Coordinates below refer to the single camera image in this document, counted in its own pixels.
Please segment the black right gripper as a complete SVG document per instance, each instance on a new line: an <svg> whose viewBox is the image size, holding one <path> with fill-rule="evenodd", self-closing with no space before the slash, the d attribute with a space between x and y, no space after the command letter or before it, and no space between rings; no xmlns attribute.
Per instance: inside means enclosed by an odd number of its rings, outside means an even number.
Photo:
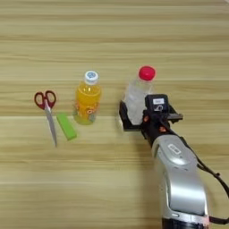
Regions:
<svg viewBox="0 0 229 229"><path fill-rule="evenodd" d="M150 146L153 146L158 137L175 135L175 132L170 127L170 123L178 123L183 119L182 114L178 114L172 106L169 106L168 112L144 110L142 124L134 125L128 117L127 107L123 101L120 101L119 104L119 116L125 131L141 131Z"/></svg>

